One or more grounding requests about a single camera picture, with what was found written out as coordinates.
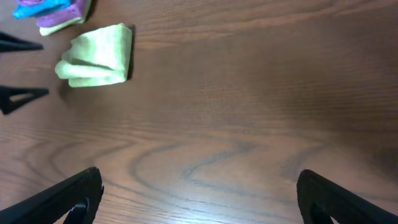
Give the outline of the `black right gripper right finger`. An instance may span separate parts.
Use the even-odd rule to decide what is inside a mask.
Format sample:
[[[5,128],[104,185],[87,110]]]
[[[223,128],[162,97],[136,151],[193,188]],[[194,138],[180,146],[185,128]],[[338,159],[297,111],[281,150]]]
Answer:
[[[305,224],[397,223],[397,215],[309,169],[298,177],[297,201]]]

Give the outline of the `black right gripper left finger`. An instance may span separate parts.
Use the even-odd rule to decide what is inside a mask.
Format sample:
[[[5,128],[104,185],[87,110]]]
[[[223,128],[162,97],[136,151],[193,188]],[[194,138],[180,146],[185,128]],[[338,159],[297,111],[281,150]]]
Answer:
[[[103,192],[100,170],[97,167],[90,167],[1,210],[1,223],[49,224],[66,215],[65,223],[92,224]]]

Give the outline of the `light green microfiber cloth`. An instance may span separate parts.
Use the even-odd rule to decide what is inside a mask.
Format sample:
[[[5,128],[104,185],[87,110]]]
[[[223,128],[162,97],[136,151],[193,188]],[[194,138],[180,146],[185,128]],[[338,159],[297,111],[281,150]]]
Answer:
[[[79,35],[62,54],[55,73],[70,87],[93,87],[127,80],[134,33],[116,24]]]

